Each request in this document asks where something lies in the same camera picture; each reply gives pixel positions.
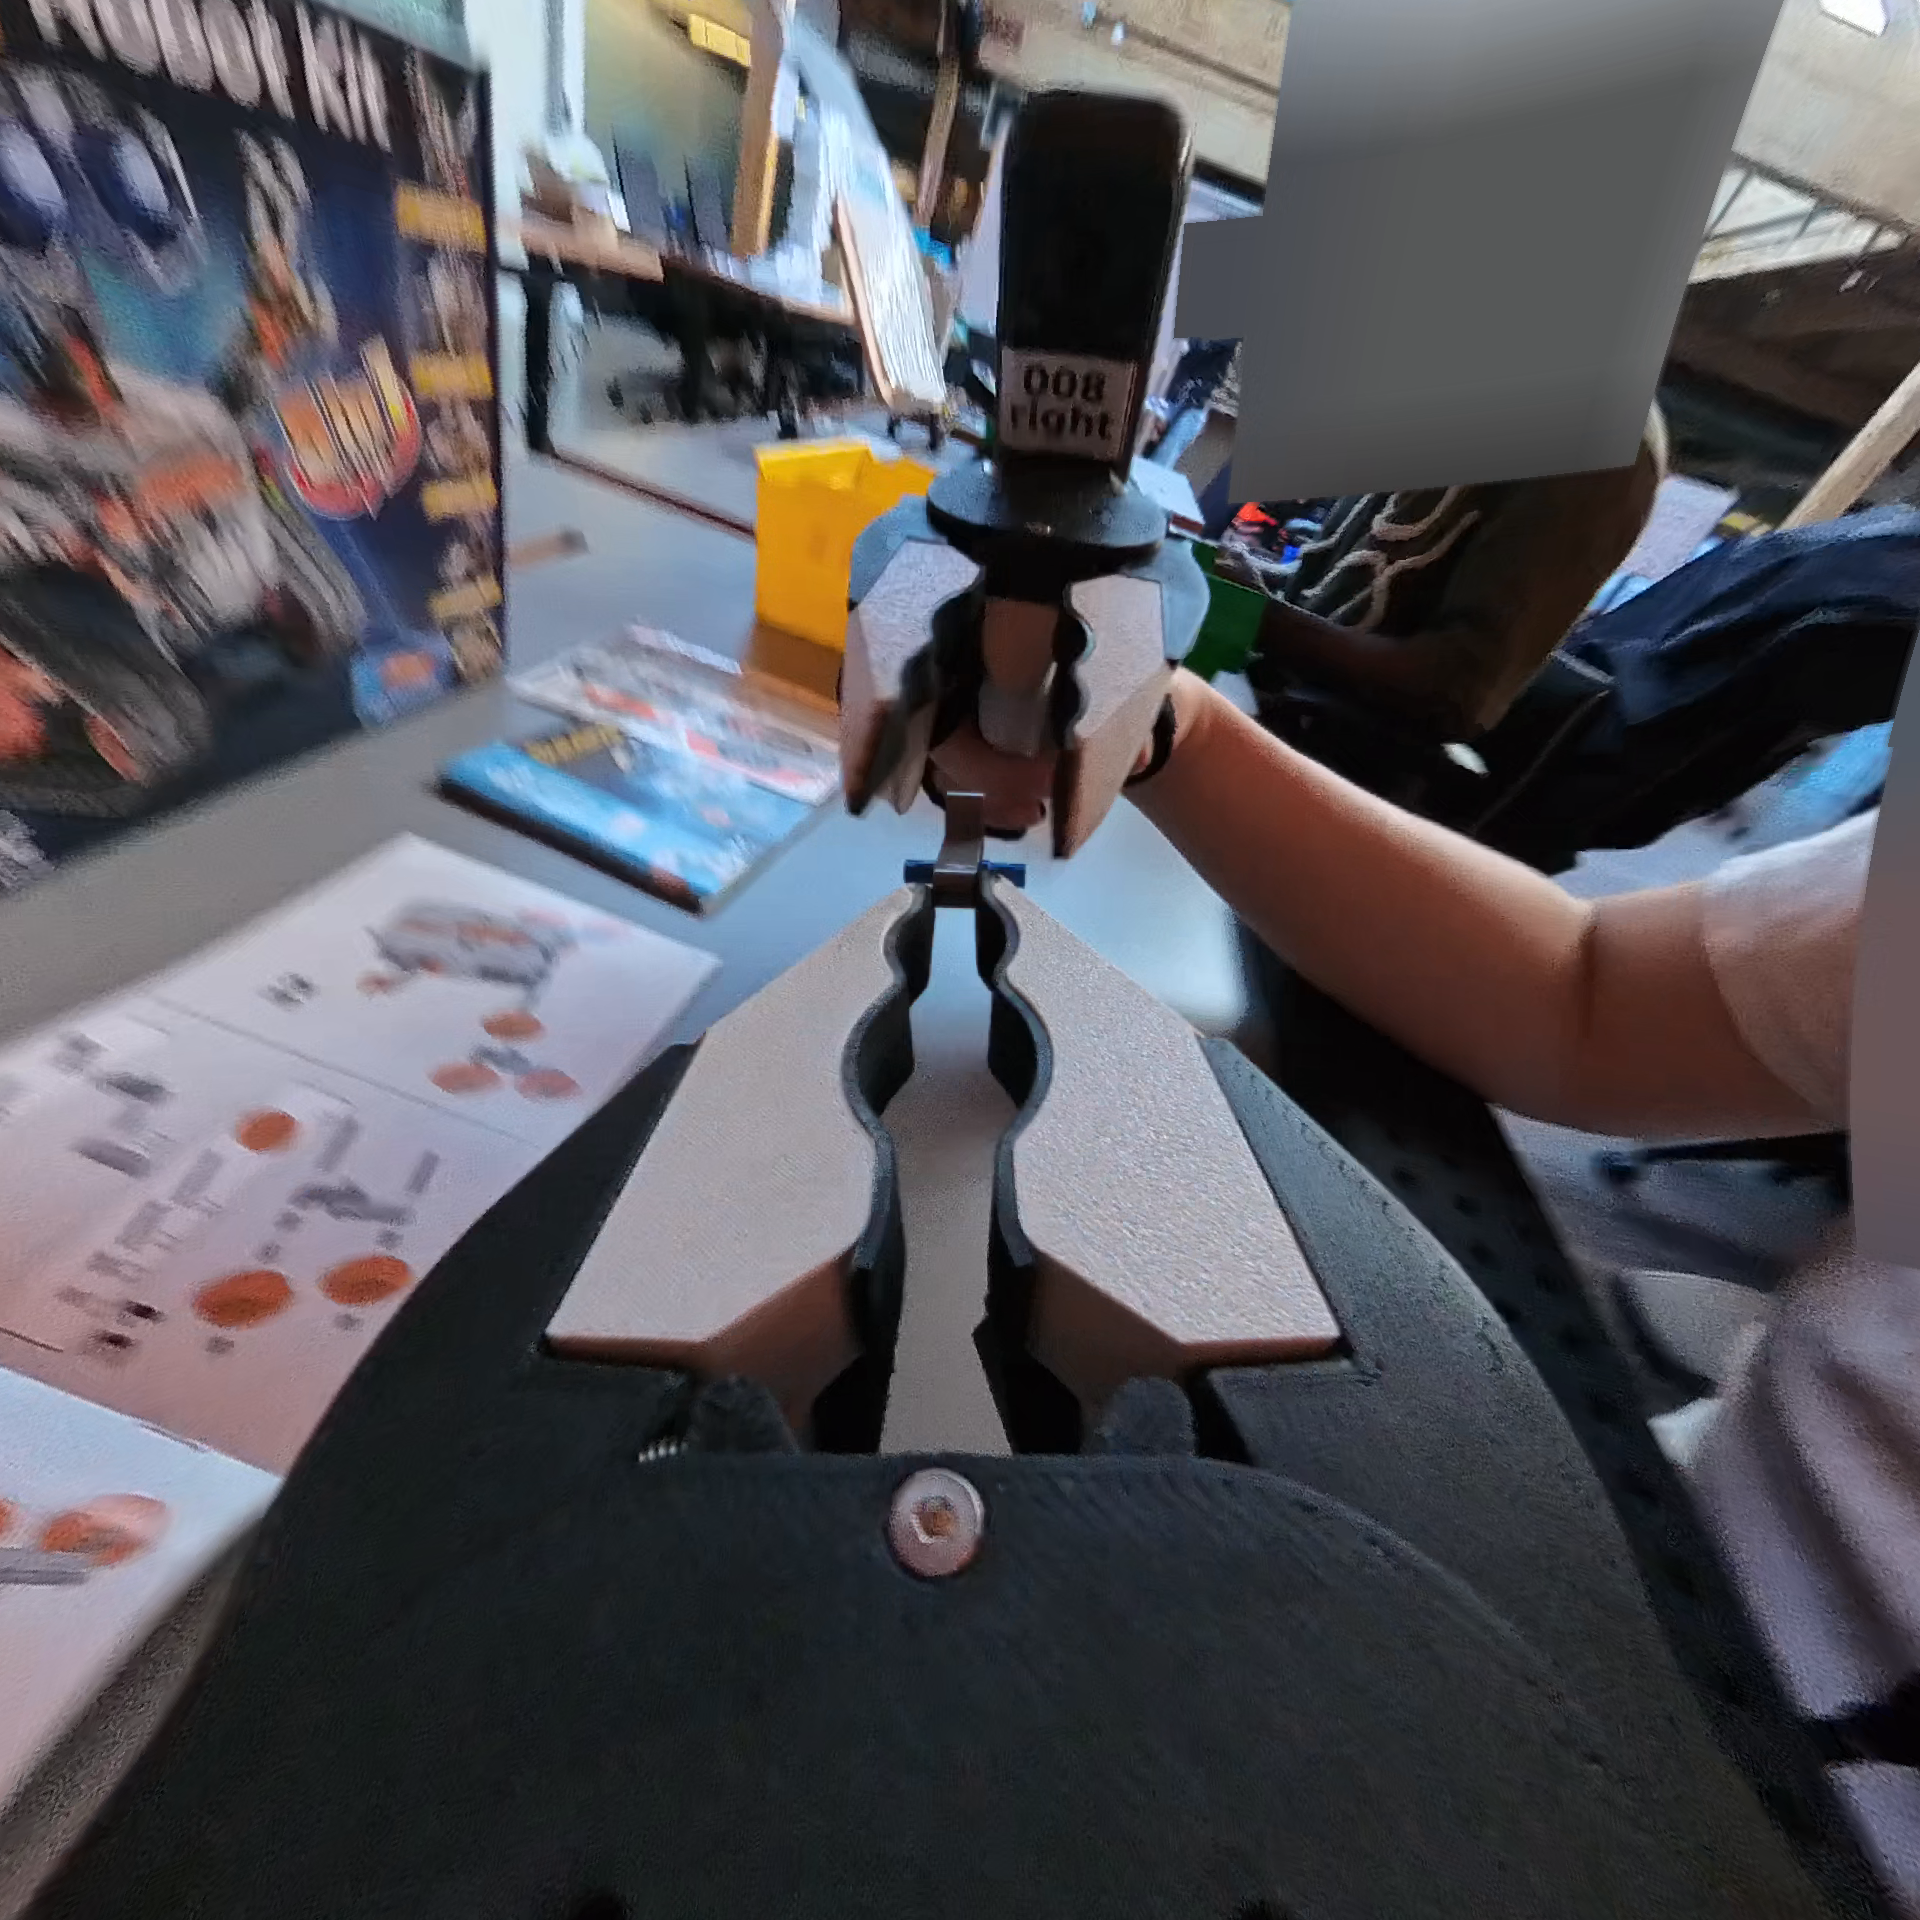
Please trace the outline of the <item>dark navy bag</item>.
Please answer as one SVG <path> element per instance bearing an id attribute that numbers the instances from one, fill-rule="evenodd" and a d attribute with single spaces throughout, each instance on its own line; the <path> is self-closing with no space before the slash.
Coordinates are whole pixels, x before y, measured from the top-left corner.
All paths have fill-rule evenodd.
<path id="1" fill-rule="evenodd" d="M 1564 872 L 1702 821 L 1887 723 L 1914 618 L 1910 504 L 1720 543 L 1576 623 L 1473 744 L 1465 834 Z"/>

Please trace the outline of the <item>white sticker sheet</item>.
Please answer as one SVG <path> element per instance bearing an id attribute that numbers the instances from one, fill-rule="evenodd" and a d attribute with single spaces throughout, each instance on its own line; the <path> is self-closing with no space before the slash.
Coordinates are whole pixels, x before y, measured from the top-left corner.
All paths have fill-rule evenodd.
<path id="1" fill-rule="evenodd" d="M 567 646 L 512 671 L 509 687 L 810 806 L 840 789 L 826 704 L 666 630 L 629 626 Z"/>

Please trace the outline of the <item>yellow storage bin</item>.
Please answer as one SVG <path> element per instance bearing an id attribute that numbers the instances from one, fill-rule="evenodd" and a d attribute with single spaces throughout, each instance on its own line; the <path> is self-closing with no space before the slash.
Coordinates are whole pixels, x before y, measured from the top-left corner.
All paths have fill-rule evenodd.
<path id="1" fill-rule="evenodd" d="M 757 620 L 840 654 L 854 541 L 936 466 L 865 436 L 773 440 L 754 463 Z"/>

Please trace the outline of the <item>grey desk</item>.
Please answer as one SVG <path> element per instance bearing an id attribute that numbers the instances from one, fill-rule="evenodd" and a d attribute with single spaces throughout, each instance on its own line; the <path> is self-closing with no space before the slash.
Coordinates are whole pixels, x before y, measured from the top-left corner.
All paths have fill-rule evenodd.
<path id="1" fill-rule="evenodd" d="M 502 501 L 512 548 L 582 539 L 582 551 L 512 567 L 516 668 L 641 623 L 831 693 L 829 655 L 751 623 L 746 541 L 527 455 L 506 466 Z M 492 680 L 231 789 L 4 900 L 4 1040 L 170 970 L 413 832 L 713 954 L 718 971 L 670 1036 L 688 1043 L 879 900 L 902 864 L 942 839 L 942 816 L 926 803 L 857 821 L 826 806 L 729 900 L 693 919 L 438 797 L 447 759 L 535 727 L 532 708 Z M 1012 858 L 1058 923 L 1199 1032 L 1257 1051 L 1232 915 L 1141 814 L 1118 806 L 1068 861 L 1048 858 L 1042 834 Z M 916 1071 L 884 1115 L 898 1142 L 904 1280 L 882 1454 L 1010 1448 L 974 1344 L 986 1296 L 992 1148 L 1012 1112 L 986 1070 L 989 1010 L 970 923 L 942 912 L 913 1006 Z"/>

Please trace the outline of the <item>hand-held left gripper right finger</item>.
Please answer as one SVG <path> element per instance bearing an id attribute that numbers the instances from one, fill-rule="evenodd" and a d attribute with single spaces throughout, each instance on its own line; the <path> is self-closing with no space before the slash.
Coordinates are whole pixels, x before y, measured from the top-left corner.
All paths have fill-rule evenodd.
<path id="1" fill-rule="evenodd" d="M 1341 1325 L 1198 1030 L 1008 879 L 977 885 L 994 1146 L 977 1358 L 1016 1454 L 1133 1380 L 1341 1355 Z"/>

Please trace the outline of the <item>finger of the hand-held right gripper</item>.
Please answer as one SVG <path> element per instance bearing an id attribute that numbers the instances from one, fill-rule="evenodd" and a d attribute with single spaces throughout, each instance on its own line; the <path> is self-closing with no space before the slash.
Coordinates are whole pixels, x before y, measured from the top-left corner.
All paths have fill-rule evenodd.
<path id="1" fill-rule="evenodd" d="M 1150 749 L 1169 680 L 1161 612 L 1161 584 L 1128 574 L 1068 589 L 1062 636 L 1079 651 L 1061 660 L 1048 710 L 1056 858 L 1087 844 Z"/>
<path id="2" fill-rule="evenodd" d="M 848 814 L 908 811 L 977 637 L 983 567 L 936 536 L 860 536 L 838 671 Z"/>

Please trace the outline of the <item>blue building manual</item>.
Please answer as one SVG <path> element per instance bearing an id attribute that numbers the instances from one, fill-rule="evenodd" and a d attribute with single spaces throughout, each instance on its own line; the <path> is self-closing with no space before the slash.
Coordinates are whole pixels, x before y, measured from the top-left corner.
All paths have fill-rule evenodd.
<path id="1" fill-rule="evenodd" d="M 688 747 L 567 723 L 447 759 L 438 795 L 690 915 L 714 910 L 815 816 Z"/>

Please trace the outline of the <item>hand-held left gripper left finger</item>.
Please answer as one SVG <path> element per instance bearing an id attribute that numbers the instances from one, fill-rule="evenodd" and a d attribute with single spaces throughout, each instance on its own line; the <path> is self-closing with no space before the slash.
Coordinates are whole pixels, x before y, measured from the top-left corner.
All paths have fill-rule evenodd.
<path id="1" fill-rule="evenodd" d="M 904 1282 L 884 1112 L 913 1071 L 904 885 L 718 1020 L 544 1330 L 569 1360 L 765 1387 L 805 1444 L 876 1451 Z"/>

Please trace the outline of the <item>green bin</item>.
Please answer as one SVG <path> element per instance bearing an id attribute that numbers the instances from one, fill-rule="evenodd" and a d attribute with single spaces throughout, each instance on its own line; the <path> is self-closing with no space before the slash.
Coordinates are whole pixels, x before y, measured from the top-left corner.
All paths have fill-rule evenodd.
<path id="1" fill-rule="evenodd" d="M 1185 669 L 1208 684 L 1242 675 L 1257 654 L 1265 606 L 1257 587 L 1208 578 L 1207 614 L 1183 658 Z"/>

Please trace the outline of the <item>person's right forearm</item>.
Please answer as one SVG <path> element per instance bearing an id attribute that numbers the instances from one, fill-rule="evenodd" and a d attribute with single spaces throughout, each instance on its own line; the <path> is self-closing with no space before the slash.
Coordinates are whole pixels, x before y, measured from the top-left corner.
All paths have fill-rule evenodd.
<path id="1" fill-rule="evenodd" d="M 1189 671 L 1133 799 L 1281 962 L 1478 1098 L 1597 1135 L 1848 1115 L 1878 814 L 1583 900 L 1281 744 Z"/>

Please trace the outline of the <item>blue robot kit box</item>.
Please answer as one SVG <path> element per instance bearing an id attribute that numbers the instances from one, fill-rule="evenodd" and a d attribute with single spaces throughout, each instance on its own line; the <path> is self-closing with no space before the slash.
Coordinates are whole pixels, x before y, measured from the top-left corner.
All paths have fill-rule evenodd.
<path id="1" fill-rule="evenodd" d="M 2 4 L 2 886 L 504 655 L 489 78 L 353 4 Z"/>

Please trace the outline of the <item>person's right hand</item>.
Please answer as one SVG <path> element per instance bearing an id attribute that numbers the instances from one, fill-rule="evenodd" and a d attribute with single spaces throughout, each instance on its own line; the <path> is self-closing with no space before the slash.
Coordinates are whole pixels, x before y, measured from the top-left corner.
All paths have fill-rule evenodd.
<path id="1" fill-rule="evenodd" d="M 1053 749 L 1006 752 L 974 723 L 965 723 L 927 752 L 922 787 L 940 806 L 953 795 L 976 795 L 983 832 L 989 839 L 1016 840 L 1042 828 L 1048 816 L 1053 762 Z"/>

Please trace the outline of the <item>open white instruction booklet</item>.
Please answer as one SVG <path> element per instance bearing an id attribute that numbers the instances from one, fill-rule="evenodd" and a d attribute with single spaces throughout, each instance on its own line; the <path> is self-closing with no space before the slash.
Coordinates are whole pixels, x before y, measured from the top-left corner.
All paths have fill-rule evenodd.
<path id="1" fill-rule="evenodd" d="M 4 1808 L 714 971 L 404 834 L 4 1047 Z"/>

